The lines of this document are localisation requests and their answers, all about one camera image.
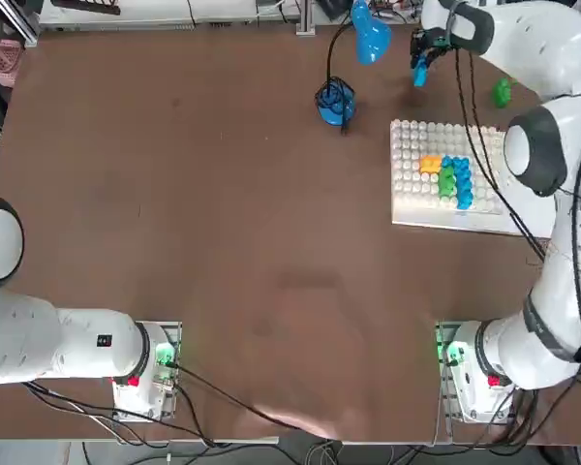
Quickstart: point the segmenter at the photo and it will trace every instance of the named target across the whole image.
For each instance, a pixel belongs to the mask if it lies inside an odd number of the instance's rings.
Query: pink basket
[[[0,39],[0,84],[13,87],[23,48],[18,41]]]

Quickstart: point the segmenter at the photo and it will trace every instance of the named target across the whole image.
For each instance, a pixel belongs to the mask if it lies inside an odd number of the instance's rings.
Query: floor
[[[307,434],[293,434],[280,441],[280,446],[291,454],[298,462],[304,463],[306,454],[315,443],[315,438]],[[112,442],[88,442],[86,443],[88,456],[91,465],[136,465],[135,462],[147,457],[158,457],[144,462],[146,465],[163,465],[167,462],[166,450],[151,450],[145,448],[134,448],[130,446],[120,446]],[[180,460],[181,454],[198,453],[202,450],[199,444],[172,444],[170,451],[175,457],[174,464],[182,464],[188,461]],[[395,446],[394,457],[402,455],[407,449],[406,446]],[[433,448],[434,452],[445,452],[459,450],[458,448],[440,447]],[[338,455],[341,465],[385,465],[392,463],[391,446],[344,446]],[[513,457],[498,457],[486,450],[472,450],[469,453],[452,455],[447,457],[430,457],[419,455],[413,461],[413,465],[574,465],[576,461],[570,455],[569,448],[547,448],[547,461],[542,457],[538,448],[527,447]],[[35,457],[35,463],[44,465],[86,465],[82,453],[81,442],[53,442],[53,441],[18,441],[0,442],[0,465],[19,465],[30,463],[30,457]],[[201,459],[206,460],[206,465],[289,465],[291,464],[280,452],[268,448],[247,448],[245,450],[224,454],[221,457]],[[327,461],[321,454],[315,453],[310,463],[312,465],[322,465]]]

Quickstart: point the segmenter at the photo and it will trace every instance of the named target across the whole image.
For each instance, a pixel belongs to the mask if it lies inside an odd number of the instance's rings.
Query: blue toy
[[[413,68],[413,85],[415,87],[423,87],[426,83],[426,73],[428,67],[426,66],[426,57],[420,56],[417,60],[417,65]]]
[[[449,157],[447,159],[454,167],[456,200],[458,201],[456,206],[459,210],[467,210],[472,206],[472,202],[474,201],[474,195],[472,194],[472,172],[469,168],[469,159],[459,157],[454,157],[451,161]]]

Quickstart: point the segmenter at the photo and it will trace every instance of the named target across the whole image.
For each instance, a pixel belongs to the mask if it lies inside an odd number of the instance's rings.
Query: lamp head
[[[371,65],[383,56],[391,42],[391,29],[372,16],[364,0],[357,0],[351,9],[352,24],[357,37],[357,60]]]

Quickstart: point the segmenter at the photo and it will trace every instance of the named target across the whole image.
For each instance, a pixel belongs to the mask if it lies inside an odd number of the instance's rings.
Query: green indicator light
[[[168,342],[159,344],[155,348],[155,358],[160,365],[166,365],[174,361],[174,348]]]

